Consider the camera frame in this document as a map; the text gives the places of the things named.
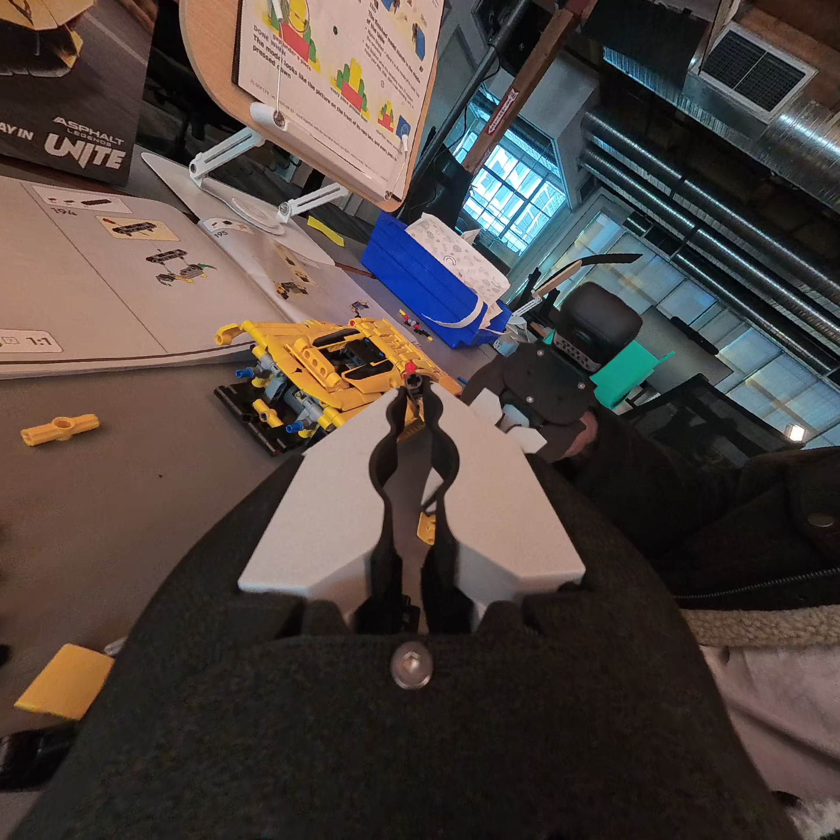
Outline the white patterned paper bag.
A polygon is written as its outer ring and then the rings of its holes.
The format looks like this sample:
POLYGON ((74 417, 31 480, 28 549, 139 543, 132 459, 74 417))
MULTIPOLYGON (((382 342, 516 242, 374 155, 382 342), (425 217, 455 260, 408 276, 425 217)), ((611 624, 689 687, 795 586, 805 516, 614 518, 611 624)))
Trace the white patterned paper bag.
POLYGON ((432 318, 432 323, 445 329, 476 326, 490 330, 493 319, 501 315, 498 301, 510 287, 507 277, 474 247, 473 240, 458 236, 436 216, 423 214, 407 225, 405 232, 476 298, 473 303, 457 305, 455 294, 449 292, 443 301, 450 312, 461 318, 432 318))

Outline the person's right hand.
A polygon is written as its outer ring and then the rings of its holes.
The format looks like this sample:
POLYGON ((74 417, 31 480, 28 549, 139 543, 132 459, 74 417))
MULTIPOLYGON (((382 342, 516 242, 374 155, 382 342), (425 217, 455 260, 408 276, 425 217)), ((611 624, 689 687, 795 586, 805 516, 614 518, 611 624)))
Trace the person's right hand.
POLYGON ((586 411, 580 420, 581 429, 563 452, 561 460, 584 463, 595 451, 599 436, 598 417, 593 410, 586 411))

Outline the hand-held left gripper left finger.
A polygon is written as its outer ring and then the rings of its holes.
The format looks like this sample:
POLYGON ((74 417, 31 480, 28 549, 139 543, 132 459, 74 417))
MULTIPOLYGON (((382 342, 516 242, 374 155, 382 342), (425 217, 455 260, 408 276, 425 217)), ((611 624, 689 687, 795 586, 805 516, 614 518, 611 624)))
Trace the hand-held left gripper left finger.
POLYGON ((404 386, 389 391, 302 457, 240 591, 330 602, 361 633, 397 634, 410 624, 385 491, 407 405, 404 386))

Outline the yellow toy brick car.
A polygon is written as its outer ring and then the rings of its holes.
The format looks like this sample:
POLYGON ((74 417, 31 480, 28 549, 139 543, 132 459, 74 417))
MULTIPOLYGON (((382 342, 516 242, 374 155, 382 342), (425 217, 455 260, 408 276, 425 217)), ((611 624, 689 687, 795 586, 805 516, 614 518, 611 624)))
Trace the yellow toy brick car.
POLYGON ((223 348, 241 336, 250 342, 254 362, 214 394, 270 456, 314 445, 403 386, 407 361, 452 395, 462 391, 384 319, 355 317, 347 325, 245 321, 222 327, 214 341, 223 348))

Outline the blue plastic bin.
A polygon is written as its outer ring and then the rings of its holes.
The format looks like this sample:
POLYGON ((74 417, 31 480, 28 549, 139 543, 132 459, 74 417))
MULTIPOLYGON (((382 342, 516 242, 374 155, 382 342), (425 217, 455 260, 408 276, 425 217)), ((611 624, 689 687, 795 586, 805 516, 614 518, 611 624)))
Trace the blue plastic bin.
POLYGON ((506 292, 498 301, 501 314, 493 319, 490 330, 479 330, 476 326, 445 329, 432 323, 431 319, 448 321, 461 318, 461 315, 449 311, 443 301, 449 292, 455 294, 456 304, 473 303, 476 298, 406 234, 406 226, 394 216, 382 213, 363 252, 363 266, 450 348, 496 342, 511 316, 510 310, 501 301, 506 292))

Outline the yellow connector brick with hole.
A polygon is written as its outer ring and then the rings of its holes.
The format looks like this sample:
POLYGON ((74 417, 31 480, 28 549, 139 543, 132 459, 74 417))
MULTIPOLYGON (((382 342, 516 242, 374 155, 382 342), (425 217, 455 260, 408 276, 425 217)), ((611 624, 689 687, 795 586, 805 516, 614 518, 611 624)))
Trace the yellow connector brick with hole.
POLYGON ((100 427, 96 414, 78 416, 57 416, 49 423, 28 427, 20 432, 23 442, 29 447, 47 443, 67 442, 79 434, 84 434, 100 427))

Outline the red white sign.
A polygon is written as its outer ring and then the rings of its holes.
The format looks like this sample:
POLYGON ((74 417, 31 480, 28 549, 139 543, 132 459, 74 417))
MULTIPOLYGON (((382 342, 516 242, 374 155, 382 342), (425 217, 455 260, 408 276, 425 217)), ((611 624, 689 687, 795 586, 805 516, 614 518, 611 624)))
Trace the red white sign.
POLYGON ((518 115, 521 96, 521 85, 514 80, 488 119, 482 134, 493 140, 503 135, 518 115))

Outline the dark toy part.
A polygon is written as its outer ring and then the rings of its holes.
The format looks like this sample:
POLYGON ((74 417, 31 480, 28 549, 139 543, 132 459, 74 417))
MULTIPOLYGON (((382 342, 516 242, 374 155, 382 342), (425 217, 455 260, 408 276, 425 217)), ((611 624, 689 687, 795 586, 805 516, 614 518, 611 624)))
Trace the dark toy part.
POLYGON ((77 722, 1 737, 1 791, 35 791, 55 774, 77 738, 77 722))

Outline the instruction board on stand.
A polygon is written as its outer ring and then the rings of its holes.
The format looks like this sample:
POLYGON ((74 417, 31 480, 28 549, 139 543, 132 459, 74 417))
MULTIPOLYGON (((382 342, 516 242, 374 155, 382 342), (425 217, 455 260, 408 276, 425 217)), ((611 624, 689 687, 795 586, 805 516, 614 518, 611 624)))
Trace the instruction board on stand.
POLYGON ((235 84, 334 154, 336 172, 403 199, 445 15, 440 1, 257 1, 238 10, 235 84))
MULTIPOLYGON (((380 200, 333 167, 337 157, 321 145, 309 148, 298 129, 289 130, 284 119, 263 106, 235 84, 236 38, 238 10, 241 2, 180 2, 180 24, 185 49, 191 66, 205 92, 228 116, 243 128, 215 146, 197 154, 187 167, 176 165, 173 177, 161 168, 163 160, 144 154, 150 168, 176 193, 200 219, 230 217, 237 222, 278 238, 291 229, 291 219, 320 205, 356 195, 383 211, 394 211, 403 203, 380 200), (221 166, 236 160, 270 142, 282 148, 312 169, 325 175, 325 186, 309 196, 272 206, 215 180, 212 174, 221 166)), ((410 164, 413 168, 422 147, 418 138, 410 164)))

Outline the toy brick set box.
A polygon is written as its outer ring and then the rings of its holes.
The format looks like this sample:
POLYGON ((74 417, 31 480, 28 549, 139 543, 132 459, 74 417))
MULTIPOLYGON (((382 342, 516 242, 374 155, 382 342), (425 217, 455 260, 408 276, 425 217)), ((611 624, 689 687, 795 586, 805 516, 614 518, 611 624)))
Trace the toy brick set box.
POLYGON ((2 155, 125 186, 157 9, 2 1, 2 155))

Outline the yellow flat panel brick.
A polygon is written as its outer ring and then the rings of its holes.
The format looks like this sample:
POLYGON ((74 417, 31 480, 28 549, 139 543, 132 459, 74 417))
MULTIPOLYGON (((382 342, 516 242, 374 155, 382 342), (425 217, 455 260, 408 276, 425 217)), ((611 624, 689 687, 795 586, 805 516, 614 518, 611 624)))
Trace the yellow flat panel brick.
POLYGON ((112 656, 76 644, 64 644, 16 699, 14 708, 63 721, 81 721, 113 665, 112 656))

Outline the silver spiral air duct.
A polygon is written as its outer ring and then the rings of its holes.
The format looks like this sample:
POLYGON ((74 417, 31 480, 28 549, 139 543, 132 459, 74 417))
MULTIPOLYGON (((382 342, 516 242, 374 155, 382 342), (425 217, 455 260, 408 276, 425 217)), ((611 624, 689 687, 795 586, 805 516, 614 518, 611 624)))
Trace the silver spiral air duct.
POLYGON ((696 73, 680 108, 693 120, 816 201, 838 211, 838 112, 803 92, 767 120, 696 73))

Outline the large paned window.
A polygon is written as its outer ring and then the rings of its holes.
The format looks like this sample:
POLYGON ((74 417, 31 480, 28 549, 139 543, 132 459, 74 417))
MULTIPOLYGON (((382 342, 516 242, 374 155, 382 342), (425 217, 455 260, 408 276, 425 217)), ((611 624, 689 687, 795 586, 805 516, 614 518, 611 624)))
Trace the large paned window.
POLYGON ((523 255, 570 209, 554 142, 538 130, 510 129, 472 178, 457 229, 504 256, 523 255))

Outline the dark ceiling pipes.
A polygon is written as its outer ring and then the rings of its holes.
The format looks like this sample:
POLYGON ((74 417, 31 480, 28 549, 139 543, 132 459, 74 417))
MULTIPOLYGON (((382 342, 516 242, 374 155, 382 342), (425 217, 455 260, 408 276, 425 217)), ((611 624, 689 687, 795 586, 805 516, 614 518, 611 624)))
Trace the dark ceiling pipes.
POLYGON ((678 238, 678 253, 700 279, 727 275, 745 292, 726 291, 733 308, 838 382, 838 274, 688 175, 651 143, 603 111, 585 114, 581 164, 642 215, 678 238))

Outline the black mesh office chair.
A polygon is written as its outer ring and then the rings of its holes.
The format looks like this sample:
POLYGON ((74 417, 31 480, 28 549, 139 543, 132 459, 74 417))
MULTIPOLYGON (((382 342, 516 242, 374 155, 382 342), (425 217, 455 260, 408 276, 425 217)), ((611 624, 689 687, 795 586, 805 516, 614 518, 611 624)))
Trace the black mesh office chair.
POLYGON ((741 467, 759 455, 804 447, 697 374, 623 415, 647 440, 695 466, 741 467))

